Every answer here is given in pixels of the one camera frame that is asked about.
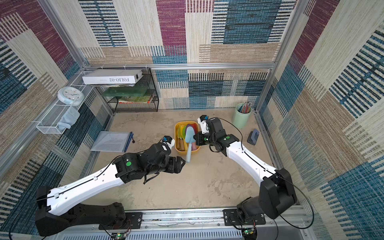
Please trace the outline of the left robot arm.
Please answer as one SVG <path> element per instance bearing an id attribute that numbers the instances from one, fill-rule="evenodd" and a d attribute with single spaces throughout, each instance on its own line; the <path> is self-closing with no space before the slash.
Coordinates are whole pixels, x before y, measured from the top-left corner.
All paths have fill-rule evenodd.
<path id="1" fill-rule="evenodd" d="M 127 227 L 121 203 L 96 206 L 84 205 L 83 201 L 133 180 L 147 183 L 162 172 L 179 174 L 186 161 L 180 156 L 172 157 L 171 148 L 168 143 L 153 144 L 142 153 L 117 156 L 106 167 L 71 184 L 53 189 L 38 188 L 35 225 L 39 235 L 52 236 L 77 225 Z"/>

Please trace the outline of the light blue shovel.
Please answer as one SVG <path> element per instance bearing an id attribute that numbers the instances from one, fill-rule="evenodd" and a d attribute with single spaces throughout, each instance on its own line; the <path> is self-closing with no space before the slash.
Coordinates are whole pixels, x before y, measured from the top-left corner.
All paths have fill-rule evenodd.
<path id="1" fill-rule="evenodd" d="M 187 125 L 185 132 L 186 132 L 185 140 L 186 140 L 186 143 L 188 144 L 186 162 L 189 163 L 191 161 L 192 146 L 193 146 L 193 143 L 195 142 L 195 139 L 194 139 L 195 130 L 191 125 Z"/>

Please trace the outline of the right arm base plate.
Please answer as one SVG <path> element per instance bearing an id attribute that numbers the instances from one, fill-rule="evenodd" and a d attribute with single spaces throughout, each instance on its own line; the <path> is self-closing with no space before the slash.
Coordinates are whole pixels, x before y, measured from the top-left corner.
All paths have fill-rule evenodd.
<path id="1" fill-rule="evenodd" d="M 264 214 L 257 214 L 246 220 L 238 213 L 237 209 L 224 209 L 222 210 L 225 226 L 254 226 L 254 225 L 265 225 L 266 219 Z"/>

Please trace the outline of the red shovel wooden handle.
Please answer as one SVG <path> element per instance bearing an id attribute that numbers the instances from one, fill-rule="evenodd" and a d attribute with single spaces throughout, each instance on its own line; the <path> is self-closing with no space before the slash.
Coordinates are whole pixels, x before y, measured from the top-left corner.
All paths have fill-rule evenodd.
<path id="1" fill-rule="evenodd" d="M 193 127 L 193 129 L 194 129 L 194 131 L 195 131 L 195 134 L 197 134 L 197 133 L 199 132 L 199 126 L 198 126 L 198 124 L 193 123 L 193 124 L 192 124 L 192 127 Z"/>

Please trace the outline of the green shovel wooden handle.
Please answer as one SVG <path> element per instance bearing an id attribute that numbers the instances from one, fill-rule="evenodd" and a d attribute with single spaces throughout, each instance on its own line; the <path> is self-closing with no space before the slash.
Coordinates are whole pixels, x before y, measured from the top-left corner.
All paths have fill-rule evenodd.
<path id="1" fill-rule="evenodd" d="M 180 139 L 180 138 L 177 139 L 177 150 L 180 151 L 180 152 L 184 152 L 185 151 L 183 139 Z"/>

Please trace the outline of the purple shovel pink handle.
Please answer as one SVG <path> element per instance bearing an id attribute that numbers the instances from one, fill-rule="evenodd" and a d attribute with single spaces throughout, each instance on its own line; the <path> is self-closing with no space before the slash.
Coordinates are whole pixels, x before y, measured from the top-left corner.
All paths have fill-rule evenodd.
<path id="1" fill-rule="evenodd" d="M 197 149 L 194 140 L 195 131 L 191 124 L 185 126 L 185 133 L 185 142 L 191 147 L 192 151 L 195 151 Z"/>

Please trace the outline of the green shovel orange handle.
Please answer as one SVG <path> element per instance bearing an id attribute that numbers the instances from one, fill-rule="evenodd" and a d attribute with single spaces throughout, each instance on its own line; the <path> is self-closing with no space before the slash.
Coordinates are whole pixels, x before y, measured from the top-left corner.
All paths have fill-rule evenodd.
<path id="1" fill-rule="evenodd" d="M 185 125 L 179 125 L 178 127 L 178 136 L 180 139 L 185 139 Z"/>

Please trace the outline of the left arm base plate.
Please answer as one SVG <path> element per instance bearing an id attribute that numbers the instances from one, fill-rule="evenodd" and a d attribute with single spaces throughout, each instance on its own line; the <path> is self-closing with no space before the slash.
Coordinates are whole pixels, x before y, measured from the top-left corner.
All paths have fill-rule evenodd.
<path id="1" fill-rule="evenodd" d="M 131 225 L 131 230 L 137 230 L 141 228 L 143 212 L 126 212 L 126 219 L 123 221 L 120 229 L 127 230 L 129 228 L 129 224 Z"/>

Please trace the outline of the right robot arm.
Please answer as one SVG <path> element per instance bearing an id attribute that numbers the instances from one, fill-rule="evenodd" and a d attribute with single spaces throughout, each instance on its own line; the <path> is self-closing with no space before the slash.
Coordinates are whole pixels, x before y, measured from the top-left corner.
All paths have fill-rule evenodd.
<path id="1" fill-rule="evenodd" d="M 198 124 L 201 131 L 194 135 L 196 145 L 214 147 L 217 153 L 239 164 L 259 185 L 258 196 L 237 205 L 237 218 L 241 223 L 252 222 L 258 215 L 274 220 L 296 204 L 297 195 L 287 170 L 278 170 L 251 153 L 240 139 L 226 133 L 220 118 L 202 115 Z"/>

